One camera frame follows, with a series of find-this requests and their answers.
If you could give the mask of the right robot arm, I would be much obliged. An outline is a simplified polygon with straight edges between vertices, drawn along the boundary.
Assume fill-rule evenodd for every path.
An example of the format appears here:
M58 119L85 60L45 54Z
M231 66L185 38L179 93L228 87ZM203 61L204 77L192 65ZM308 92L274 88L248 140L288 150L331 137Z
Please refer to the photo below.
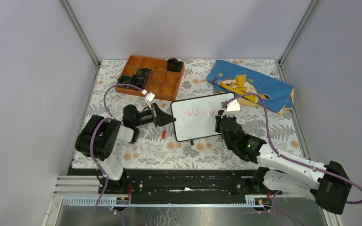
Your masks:
M343 213L352 186L340 163L325 164L275 152L263 139L245 133L235 117L222 113L220 110L215 116L215 131L221 134L227 149L241 160L259 166L251 182L254 192L293 192L315 201L328 212Z

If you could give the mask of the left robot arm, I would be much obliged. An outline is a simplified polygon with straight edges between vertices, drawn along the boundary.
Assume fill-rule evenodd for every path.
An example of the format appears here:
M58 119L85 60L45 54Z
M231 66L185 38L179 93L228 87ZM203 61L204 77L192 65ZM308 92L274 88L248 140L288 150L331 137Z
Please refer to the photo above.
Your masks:
M76 151L90 157L105 178L109 187L117 194L127 189L127 181L122 177L124 167L113 154L117 143L133 144L137 141L140 130L138 126L153 123L156 127L175 122L176 119L162 111L156 103L137 110L135 105L123 108L122 120L93 115L81 130L75 142Z

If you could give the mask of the white whiteboard black frame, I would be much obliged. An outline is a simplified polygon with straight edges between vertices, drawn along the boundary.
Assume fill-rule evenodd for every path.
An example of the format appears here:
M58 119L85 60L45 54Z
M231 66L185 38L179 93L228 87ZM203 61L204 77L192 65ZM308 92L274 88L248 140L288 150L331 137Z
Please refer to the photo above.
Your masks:
M175 139L178 142L216 136L215 116L222 109L222 102L234 98L231 92L171 102Z

